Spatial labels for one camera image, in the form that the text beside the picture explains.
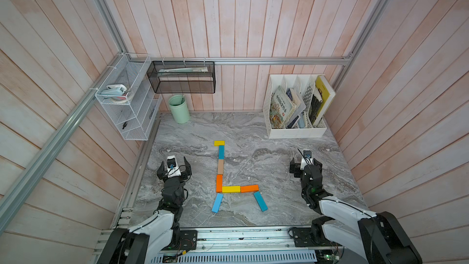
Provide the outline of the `natural wood block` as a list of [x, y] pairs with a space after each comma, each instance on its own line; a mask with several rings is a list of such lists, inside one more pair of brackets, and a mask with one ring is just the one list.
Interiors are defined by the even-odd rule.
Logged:
[[224, 174], [224, 160], [218, 160], [217, 174], [222, 176]]

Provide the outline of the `orange block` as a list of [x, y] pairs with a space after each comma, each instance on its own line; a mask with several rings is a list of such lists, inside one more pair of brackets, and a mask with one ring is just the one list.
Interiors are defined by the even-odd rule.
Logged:
[[241, 193], [255, 193], [258, 192], [259, 186], [258, 185], [247, 185], [241, 187]]
[[223, 175], [217, 174], [217, 177], [216, 177], [216, 192], [217, 193], [222, 193], [222, 182], [223, 182]]

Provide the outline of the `short yellow block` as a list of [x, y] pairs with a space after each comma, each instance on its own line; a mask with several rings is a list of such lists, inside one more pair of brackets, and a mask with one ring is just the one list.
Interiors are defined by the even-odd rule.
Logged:
[[216, 146], [216, 147], [222, 146], [222, 145], [225, 145], [225, 141], [215, 141], [214, 142], [214, 146]]

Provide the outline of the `teal block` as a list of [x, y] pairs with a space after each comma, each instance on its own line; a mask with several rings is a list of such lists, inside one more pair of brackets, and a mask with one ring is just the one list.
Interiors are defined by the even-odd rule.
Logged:
[[224, 160], [225, 157], [225, 146], [220, 145], [219, 146], [219, 160]]
[[268, 209], [266, 203], [265, 203], [265, 200], [263, 199], [261, 193], [258, 191], [258, 192], [255, 192], [254, 193], [254, 197], [256, 199], [256, 202], [258, 203], [258, 206], [260, 207], [261, 211], [264, 212]]

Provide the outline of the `long yellow block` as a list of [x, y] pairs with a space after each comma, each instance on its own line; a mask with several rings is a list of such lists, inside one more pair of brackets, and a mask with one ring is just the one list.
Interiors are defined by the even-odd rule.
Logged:
[[240, 186], [228, 186], [222, 187], [222, 193], [228, 194], [228, 193], [240, 193], [241, 192], [241, 187]]

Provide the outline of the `light blue block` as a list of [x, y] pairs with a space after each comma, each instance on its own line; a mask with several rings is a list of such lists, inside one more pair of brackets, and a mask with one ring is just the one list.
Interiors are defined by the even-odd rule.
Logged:
[[222, 203], [223, 197], [224, 197], [224, 195], [223, 195], [222, 193], [217, 193], [215, 202], [214, 202], [213, 207], [212, 207], [212, 210], [211, 210], [212, 212], [214, 212], [214, 213], [218, 213], [218, 212], [219, 212], [219, 209], [220, 209], [220, 207], [221, 207], [221, 203]]

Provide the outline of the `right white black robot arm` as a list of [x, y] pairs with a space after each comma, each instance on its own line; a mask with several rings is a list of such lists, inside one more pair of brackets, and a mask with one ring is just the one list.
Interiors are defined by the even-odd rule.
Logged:
[[348, 204], [327, 192], [322, 184], [322, 163], [303, 157], [291, 160], [289, 172], [301, 183], [301, 196], [320, 215], [310, 228], [292, 227], [297, 248], [340, 244], [370, 264], [420, 264], [422, 258], [397, 218]]

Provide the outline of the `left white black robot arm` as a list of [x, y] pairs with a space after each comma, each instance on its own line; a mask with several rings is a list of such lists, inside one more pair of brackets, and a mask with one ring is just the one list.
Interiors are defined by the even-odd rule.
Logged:
[[180, 248], [179, 220], [188, 198], [185, 184], [192, 176], [187, 159], [179, 164], [168, 156], [157, 170], [163, 181], [162, 198], [153, 215], [132, 227], [112, 231], [97, 262], [99, 264], [144, 264], [165, 248]]

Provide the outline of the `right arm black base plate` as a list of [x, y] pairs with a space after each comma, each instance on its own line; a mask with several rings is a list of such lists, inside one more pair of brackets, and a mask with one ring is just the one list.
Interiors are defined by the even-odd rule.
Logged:
[[291, 227], [288, 230], [288, 235], [294, 240], [297, 248], [341, 246], [328, 240], [322, 231], [322, 227]]

